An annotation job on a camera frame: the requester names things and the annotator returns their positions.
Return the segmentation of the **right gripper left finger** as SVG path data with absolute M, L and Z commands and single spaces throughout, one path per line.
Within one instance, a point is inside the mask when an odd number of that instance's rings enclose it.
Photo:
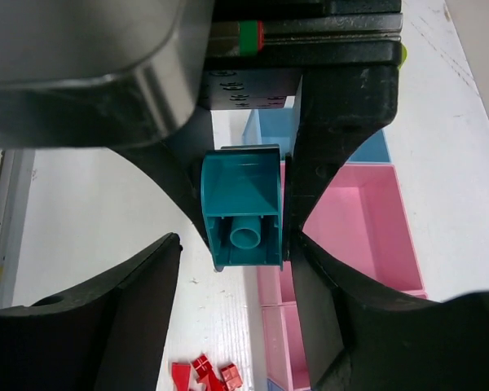
M 182 246 L 169 233 L 30 306 L 0 310 L 0 390 L 154 390 Z

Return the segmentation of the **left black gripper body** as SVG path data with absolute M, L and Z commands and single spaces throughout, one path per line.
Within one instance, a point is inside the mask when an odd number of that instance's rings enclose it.
M 0 147 L 120 147 L 395 66 L 399 1 L 0 1 Z

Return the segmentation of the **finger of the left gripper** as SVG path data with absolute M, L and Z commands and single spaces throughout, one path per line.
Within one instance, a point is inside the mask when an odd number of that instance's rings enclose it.
M 297 236 L 324 190 L 356 149 L 396 116 L 395 65 L 314 68 L 302 74 L 298 126 L 285 163 L 283 250 Z
M 144 147 L 114 152 L 143 171 L 182 210 L 207 244 L 200 205 L 200 174 L 205 154 L 214 150 L 211 112 L 196 109 L 174 134 Z

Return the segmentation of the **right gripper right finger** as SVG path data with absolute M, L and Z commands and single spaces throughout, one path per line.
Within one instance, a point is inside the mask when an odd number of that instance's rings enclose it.
M 489 292 L 413 297 L 303 233 L 291 264 L 314 390 L 489 390 Z

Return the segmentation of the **teal lego brick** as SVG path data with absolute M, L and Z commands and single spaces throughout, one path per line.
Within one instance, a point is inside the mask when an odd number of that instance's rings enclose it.
M 282 266 L 282 200 L 277 145 L 223 147 L 205 155 L 200 205 L 216 271 Z

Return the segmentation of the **red lego cluster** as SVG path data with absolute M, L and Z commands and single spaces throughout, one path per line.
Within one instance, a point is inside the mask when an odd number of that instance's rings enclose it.
M 218 372 L 214 369 L 205 354 L 191 362 L 173 362 L 171 364 L 171 377 L 174 389 L 178 391 L 192 390 L 192 372 L 195 372 L 196 383 L 207 391 L 235 391 L 243 386 L 243 380 L 235 363 L 228 363 L 220 367 Z

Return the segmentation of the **small pink bin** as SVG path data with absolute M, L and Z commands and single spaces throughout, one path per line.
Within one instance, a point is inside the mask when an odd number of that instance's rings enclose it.
M 262 308 L 268 387 L 311 390 L 297 307 Z

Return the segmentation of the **large pink bin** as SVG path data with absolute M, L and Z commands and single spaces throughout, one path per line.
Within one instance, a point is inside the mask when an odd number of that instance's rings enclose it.
M 303 231 L 335 258 L 385 286 L 426 296 L 393 165 L 344 165 Z

